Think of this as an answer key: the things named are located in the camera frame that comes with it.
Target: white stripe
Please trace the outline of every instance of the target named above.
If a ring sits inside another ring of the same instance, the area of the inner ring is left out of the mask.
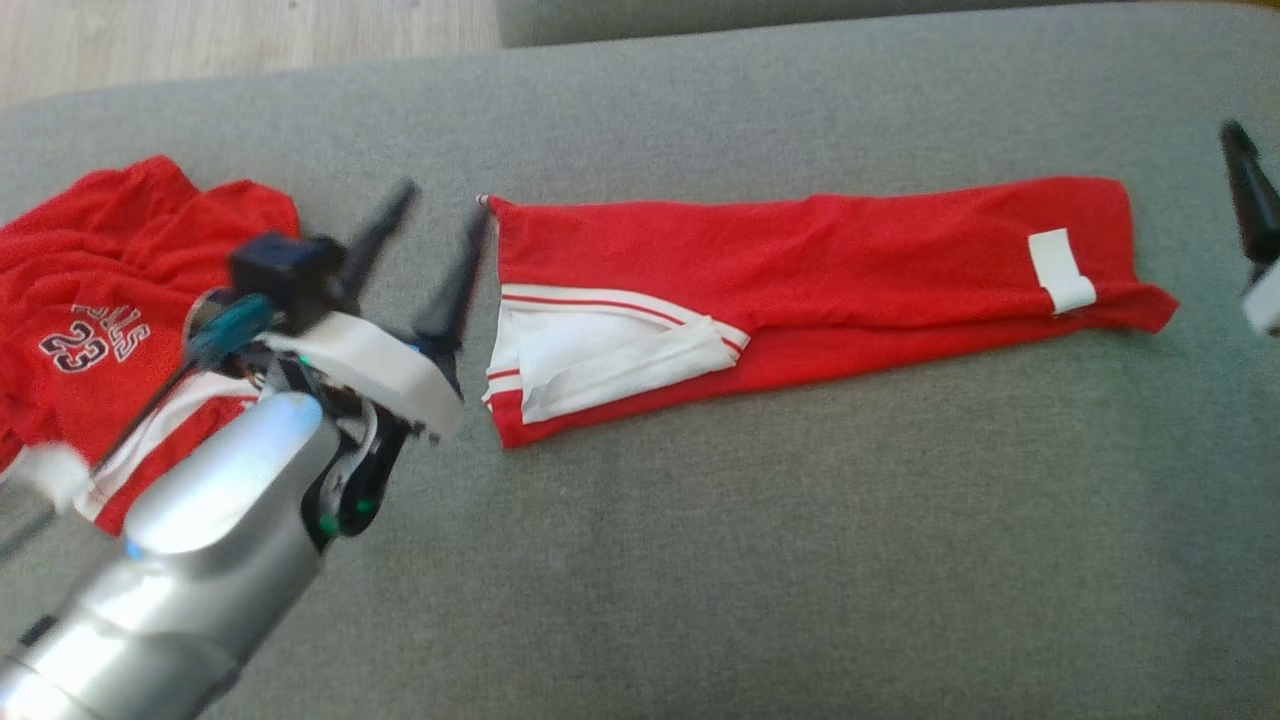
[[[233,380],[218,373],[200,373],[187,378],[169,395],[165,404],[147,416],[133,430],[120,450],[95,478],[95,487],[76,501],[77,510],[93,520],[106,506],[129,475],[142,465],[151,452],[160,447],[169,436],[200,410],[205,402],[215,397],[257,397],[257,389],[248,380]]]
[[[520,375],[503,375],[500,378],[493,378],[489,380],[489,392],[484,393],[480,400],[488,402],[490,397],[499,392],[511,392],[513,389],[522,389],[524,384],[520,382]]]
[[[627,290],[608,290],[608,288],[590,288],[590,287],[562,287],[562,286],[549,286],[549,284],[520,284],[508,283],[502,286],[502,295],[517,295],[522,297],[532,299],[530,301],[521,300],[508,300],[503,299],[503,304],[507,304],[512,309],[517,310],[540,310],[540,311],[554,311],[561,310],[566,313],[581,313],[584,310],[599,310],[602,313],[617,313],[622,315],[630,315],[632,318],[639,318],[641,320],[649,320],[655,323],[662,323],[667,327],[676,327],[669,320],[666,320],[658,315],[645,313],[644,310],[634,310],[631,307],[618,307],[617,305],[593,305],[591,301],[603,302],[621,302],[625,305],[634,305],[636,307],[643,307],[645,310],[653,310],[654,313],[660,313],[662,315],[668,315],[680,320],[681,323],[692,323],[704,318],[701,313],[696,313],[687,307],[676,305],[675,302],[668,302],[660,297],[654,297],[652,295],[644,295],[643,292],[631,292]],[[562,304],[540,304],[538,300],[567,300],[573,301],[571,305]],[[745,348],[746,343],[751,341],[751,337],[745,332],[730,325],[728,323],[721,323],[714,320],[716,331],[721,337],[732,342],[733,345]]]

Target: white tag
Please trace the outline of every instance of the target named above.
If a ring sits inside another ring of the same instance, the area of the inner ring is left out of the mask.
[[[1066,228],[1036,233],[1027,238],[1032,265],[1041,287],[1053,300],[1053,314],[1079,310],[1098,301],[1098,291],[1080,274],[1071,254]]]

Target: garment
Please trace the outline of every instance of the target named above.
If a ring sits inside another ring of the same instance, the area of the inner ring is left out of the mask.
[[[1128,193],[1043,178],[906,197],[521,206],[485,402],[503,445],[718,395],[1062,336],[1160,331]]]
[[[96,462],[178,368],[193,301],[268,231],[298,234],[288,196],[247,181],[201,192],[163,156],[90,173],[0,228],[0,468],[50,442]],[[77,507],[119,532],[137,495],[255,397],[189,378]]]

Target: gray couch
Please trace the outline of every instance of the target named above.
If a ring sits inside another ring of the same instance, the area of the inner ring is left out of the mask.
[[[1070,0],[494,0],[506,47]]]
[[[0,118],[0,220],[172,154],[349,233],[425,188],[369,299],[406,322],[476,192],[525,202],[1121,179],[1158,336],[1039,345],[499,450],[492,268],[457,442],[212,712],[250,717],[1267,717],[1280,706],[1280,345],[1216,140],[1280,169],[1280,17],[1085,5],[774,27],[131,87]],[[105,539],[0,568],[0,637]]]

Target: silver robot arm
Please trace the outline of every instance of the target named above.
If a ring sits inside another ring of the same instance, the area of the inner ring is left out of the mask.
[[[243,283],[233,256],[237,287],[193,313],[188,350],[193,366],[251,369],[264,400],[156,480],[111,556],[0,661],[0,720],[197,717],[236,684],[332,542],[369,527],[406,439],[458,429],[454,354],[486,213],[411,332],[356,315],[415,193],[407,186],[347,252],[264,236],[246,246]],[[282,254],[293,254],[287,266]]]
[[[278,393],[201,445],[129,511],[113,557],[0,671],[0,719],[186,719],[320,573],[302,502],[339,448],[316,398]]]

